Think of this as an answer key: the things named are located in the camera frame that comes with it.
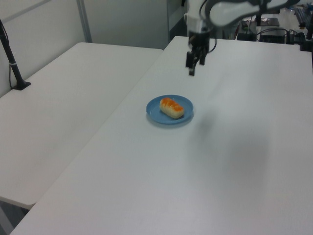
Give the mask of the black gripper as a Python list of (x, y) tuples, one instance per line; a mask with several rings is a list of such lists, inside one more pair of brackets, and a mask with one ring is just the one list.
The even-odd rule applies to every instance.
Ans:
[(193, 32), (188, 31), (188, 45), (191, 51), (187, 52), (186, 55), (186, 67), (189, 69), (189, 75), (195, 75), (195, 51), (201, 51), (199, 55), (199, 64), (205, 65), (205, 58), (209, 52), (209, 42), (210, 42), (211, 32)]

